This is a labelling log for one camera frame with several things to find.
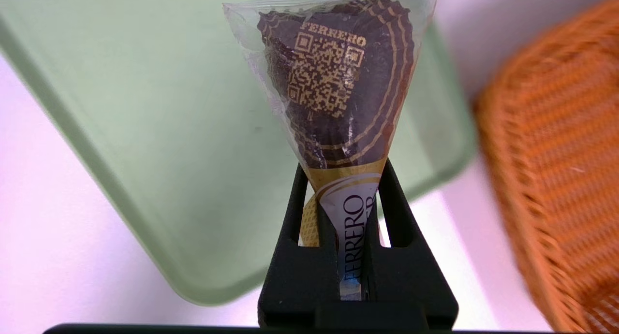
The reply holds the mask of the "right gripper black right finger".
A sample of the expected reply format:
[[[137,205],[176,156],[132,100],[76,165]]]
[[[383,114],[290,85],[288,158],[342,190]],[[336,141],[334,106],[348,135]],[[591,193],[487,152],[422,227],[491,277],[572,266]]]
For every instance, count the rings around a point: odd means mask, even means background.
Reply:
[[[385,163],[378,195],[391,246],[380,243],[376,209],[366,228],[363,320],[374,330],[451,330],[458,303]]]

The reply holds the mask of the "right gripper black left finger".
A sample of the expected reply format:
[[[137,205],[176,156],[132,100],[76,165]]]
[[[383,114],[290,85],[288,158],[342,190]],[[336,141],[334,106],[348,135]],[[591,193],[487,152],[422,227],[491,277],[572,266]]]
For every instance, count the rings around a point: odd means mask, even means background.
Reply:
[[[260,327],[314,327],[316,309],[339,300],[335,230],[318,208],[318,247],[299,246],[308,179],[297,166],[276,248],[257,301]]]

